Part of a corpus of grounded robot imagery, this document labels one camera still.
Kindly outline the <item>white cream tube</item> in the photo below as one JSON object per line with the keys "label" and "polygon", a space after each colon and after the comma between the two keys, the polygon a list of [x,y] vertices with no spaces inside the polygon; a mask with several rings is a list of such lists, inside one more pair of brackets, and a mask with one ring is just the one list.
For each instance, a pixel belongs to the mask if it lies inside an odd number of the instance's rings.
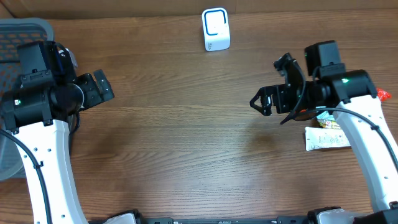
{"label": "white cream tube", "polygon": [[341,129],[305,128],[305,150],[350,147],[348,138]]}

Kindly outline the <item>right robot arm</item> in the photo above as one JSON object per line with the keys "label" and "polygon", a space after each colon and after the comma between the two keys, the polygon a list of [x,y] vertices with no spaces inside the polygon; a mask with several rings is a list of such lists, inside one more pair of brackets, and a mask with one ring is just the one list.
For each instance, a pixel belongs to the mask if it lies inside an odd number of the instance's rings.
{"label": "right robot arm", "polygon": [[307,213],[306,223],[397,223],[397,143],[373,81],[365,70],[346,70],[334,40],[310,45],[304,55],[312,80],[286,53],[274,62],[285,82],[260,88],[249,104],[264,116],[275,107],[286,114],[283,123],[323,112],[333,115],[359,162],[373,209],[365,215],[318,208]]}

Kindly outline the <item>green snack packet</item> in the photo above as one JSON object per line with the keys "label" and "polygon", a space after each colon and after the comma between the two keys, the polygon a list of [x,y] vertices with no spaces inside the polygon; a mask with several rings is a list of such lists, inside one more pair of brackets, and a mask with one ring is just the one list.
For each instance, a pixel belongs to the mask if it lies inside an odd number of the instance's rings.
{"label": "green snack packet", "polygon": [[317,121],[323,128],[341,129],[340,125],[335,121],[333,115],[327,111],[321,112],[319,115],[317,115]]}

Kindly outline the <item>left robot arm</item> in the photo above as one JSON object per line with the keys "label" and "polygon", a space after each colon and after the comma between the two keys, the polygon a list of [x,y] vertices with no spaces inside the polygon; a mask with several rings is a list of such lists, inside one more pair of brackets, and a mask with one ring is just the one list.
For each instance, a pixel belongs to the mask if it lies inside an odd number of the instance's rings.
{"label": "left robot arm", "polygon": [[69,51],[54,41],[18,46],[21,88],[1,100],[1,135],[16,144],[35,223],[86,223],[70,162],[68,119],[114,98],[102,70],[77,76]]}

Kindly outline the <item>orange spaghetti packet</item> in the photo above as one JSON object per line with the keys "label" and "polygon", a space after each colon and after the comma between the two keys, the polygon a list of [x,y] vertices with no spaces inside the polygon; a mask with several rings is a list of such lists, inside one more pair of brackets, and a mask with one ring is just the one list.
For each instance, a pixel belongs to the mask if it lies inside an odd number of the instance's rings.
{"label": "orange spaghetti packet", "polygon": [[381,102],[384,102],[392,98],[392,95],[389,92],[381,88],[376,88],[376,90],[377,90],[377,97],[380,99]]}

